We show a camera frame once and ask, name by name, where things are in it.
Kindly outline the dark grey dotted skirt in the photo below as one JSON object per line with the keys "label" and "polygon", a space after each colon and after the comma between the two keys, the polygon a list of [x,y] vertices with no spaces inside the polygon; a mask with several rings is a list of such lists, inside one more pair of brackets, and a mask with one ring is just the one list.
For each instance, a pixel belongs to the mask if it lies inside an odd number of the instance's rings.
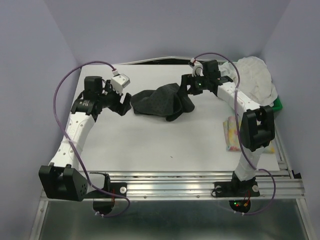
{"label": "dark grey dotted skirt", "polygon": [[177,83],[169,83],[155,90],[143,90],[131,97],[130,104],[136,115],[162,117],[172,122],[195,109],[187,95],[179,95],[179,89]]}

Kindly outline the floral pastel skirt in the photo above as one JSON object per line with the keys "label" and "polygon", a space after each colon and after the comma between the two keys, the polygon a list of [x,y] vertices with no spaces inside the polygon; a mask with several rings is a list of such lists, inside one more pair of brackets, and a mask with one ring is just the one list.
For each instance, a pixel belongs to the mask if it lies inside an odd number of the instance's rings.
{"label": "floral pastel skirt", "polygon": [[223,122],[223,132],[226,143],[226,150],[229,152],[240,152],[235,116],[229,116]]}

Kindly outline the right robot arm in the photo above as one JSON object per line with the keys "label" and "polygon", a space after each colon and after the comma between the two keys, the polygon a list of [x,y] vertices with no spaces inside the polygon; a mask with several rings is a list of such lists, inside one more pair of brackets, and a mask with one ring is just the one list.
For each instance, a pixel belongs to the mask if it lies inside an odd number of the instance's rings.
{"label": "right robot arm", "polygon": [[192,58],[188,64],[192,73],[182,75],[180,95],[195,96],[207,90],[234,109],[241,155],[230,189],[233,194],[242,195],[248,190],[247,182],[256,176],[262,153],[275,138],[274,111],[250,99],[229,76],[222,76],[216,60],[200,63]]}

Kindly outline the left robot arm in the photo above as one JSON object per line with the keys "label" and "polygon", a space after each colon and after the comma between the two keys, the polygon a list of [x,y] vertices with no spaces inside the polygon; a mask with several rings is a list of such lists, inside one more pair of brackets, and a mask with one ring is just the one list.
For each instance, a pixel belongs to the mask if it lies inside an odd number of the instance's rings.
{"label": "left robot arm", "polygon": [[87,172],[80,173],[84,163],[79,159],[89,132],[104,108],[124,116],[130,109],[131,95],[123,90],[130,84],[124,74],[104,80],[87,76],[84,89],[75,99],[63,139],[48,165],[40,167],[38,175],[49,199],[81,202],[91,183]]}

